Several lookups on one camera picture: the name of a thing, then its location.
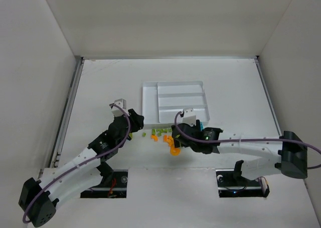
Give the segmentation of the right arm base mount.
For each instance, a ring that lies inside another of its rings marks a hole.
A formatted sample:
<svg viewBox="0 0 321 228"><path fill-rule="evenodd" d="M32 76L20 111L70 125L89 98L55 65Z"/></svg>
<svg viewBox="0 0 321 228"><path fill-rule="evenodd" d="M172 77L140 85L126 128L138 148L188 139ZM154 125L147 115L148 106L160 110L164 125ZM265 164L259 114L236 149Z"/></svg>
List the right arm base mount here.
<svg viewBox="0 0 321 228"><path fill-rule="evenodd" d="M237 161L234 169L216 169L218 195L220 198L262 197L270 194L269 184L264 176L248 180L242 176L243 160Z"/></svg>

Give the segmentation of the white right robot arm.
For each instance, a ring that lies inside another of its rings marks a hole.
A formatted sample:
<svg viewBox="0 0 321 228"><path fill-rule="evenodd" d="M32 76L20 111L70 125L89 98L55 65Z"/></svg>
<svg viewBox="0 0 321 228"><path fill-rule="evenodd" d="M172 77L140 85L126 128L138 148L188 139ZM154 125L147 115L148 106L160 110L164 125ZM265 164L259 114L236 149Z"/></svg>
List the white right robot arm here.
<svg viewBox="0 0 321 228"><path fill-rule="evenodd" d="M307 178L307 145L291 131L276 138L248 138L220 128L200 128L180 123L172 126L175 147L189 147L202 154L241 154L253 160L238 160L235 179L255 180L261 176L283 174L290 178Z"/></svg>

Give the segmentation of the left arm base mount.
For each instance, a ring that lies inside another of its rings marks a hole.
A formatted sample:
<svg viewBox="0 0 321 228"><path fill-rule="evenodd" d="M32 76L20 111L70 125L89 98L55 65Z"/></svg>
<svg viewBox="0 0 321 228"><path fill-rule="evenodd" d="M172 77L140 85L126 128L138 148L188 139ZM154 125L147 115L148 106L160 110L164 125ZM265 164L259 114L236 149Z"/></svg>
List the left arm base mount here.
<svg viewBox="0 0 321 228"><path fill-rule="evenodd" d="M80 198L126 198L128 169L114 169L113 173L104 176L101 182L80 194Z"/></svg>

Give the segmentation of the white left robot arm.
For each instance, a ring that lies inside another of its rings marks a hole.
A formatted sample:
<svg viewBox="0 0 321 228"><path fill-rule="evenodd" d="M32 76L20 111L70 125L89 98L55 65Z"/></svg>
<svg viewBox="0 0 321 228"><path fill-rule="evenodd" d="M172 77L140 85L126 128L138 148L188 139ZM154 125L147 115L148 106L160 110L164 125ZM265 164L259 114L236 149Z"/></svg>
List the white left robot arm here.
<svg viewBox="0 0 321 228"><path fill-rule="evenodd" d="M144 117L133 109L112 106L113 122L71 161L38 180L29 178L23 184L19 206L22 222L41 227L67 199L111 178L113 169L107 161L118 153L130 134L140 131Z"/></svg>

